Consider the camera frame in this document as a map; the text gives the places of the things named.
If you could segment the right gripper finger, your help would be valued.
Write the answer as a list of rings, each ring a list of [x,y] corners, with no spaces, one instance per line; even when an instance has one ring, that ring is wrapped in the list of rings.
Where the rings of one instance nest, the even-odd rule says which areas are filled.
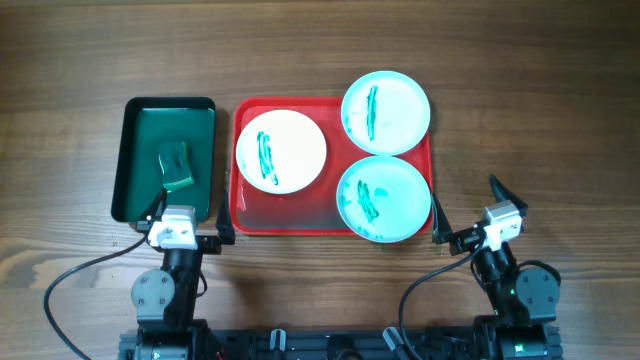
[[[489,185],[497,203],[511,201],[516,206],[521,216],[527,215],[528,204],[508,190],[493,174],[489,176]]]
[[[432,242],[442,245],[451,241],[453,231],[436,195],[433,194],[431,198],[434,215]]]

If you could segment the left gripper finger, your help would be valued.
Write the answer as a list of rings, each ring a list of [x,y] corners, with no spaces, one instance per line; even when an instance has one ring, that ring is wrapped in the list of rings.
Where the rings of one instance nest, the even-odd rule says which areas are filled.
[[[236,234],[232,224],[231,213],[229,208],[229,200],[222,201],[215,223],[218,231],[218,242],[222,245],[234,245]]]
[[[149,207],[145,210],[144,219],[147,221],[157,221],[160,219],[166,208],[166,199],[167,191],[162,187]]]

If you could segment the green sponge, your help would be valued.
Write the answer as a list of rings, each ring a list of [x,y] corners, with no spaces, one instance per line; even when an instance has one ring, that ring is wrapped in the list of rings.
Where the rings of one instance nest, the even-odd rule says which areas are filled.
[[[173,192],[195,183],[184,142],[167,142],[158,147],[158,158],[162,171],[162,185]]]

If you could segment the light blue plate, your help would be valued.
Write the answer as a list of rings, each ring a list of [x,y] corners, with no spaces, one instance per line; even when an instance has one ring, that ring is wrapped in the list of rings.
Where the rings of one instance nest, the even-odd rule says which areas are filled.
[[[343,128],[350,140],[373,155],[403,154],[425,137],[431,120],[426,93],[409,76],[375,71],[357,79],[341,104]]]
[[[370,156],[351,165],[336,188],[340,217],[358,236],[396,243],[415,235],[431,213],[431,190],[408,162]]]

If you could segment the white plate with green stain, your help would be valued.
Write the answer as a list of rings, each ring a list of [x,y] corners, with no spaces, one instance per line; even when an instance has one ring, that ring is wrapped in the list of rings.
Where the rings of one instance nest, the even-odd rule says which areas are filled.
[[[310,185],[327,159],[319,126],[293,110],[271,110],[252,119],[235,148],[240,173],[260,191],[283,195]]]

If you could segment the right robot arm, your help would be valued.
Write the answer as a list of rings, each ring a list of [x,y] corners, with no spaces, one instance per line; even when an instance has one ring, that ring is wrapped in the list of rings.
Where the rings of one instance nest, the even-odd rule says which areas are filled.
[[[520,236],[528,205],[495,176],[489,185],[496,203],[471,227],[454,231],[438,200],[433,201],[434,243],[453,256],[467,253],[471,273],[488,296],[492,315],[470,326],[425,330],[429,359],[560,359],[563,350],[556,320],[561,276],[539,260],[519,263],[509,242]]]

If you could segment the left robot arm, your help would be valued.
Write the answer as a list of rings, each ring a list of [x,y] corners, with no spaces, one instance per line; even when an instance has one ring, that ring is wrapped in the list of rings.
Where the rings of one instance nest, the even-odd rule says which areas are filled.
[[[120,359],[224,359],[220,341],[205,320],[194,318],[205,255],[219,255],[235,243],[229,201],[216,218],[215,235],[198,235],[192,206],[169,205],[161,190],[136,222],[143,241],[163,254],[160,268],[140,275],[131,290],[137,334],[121,338]]]

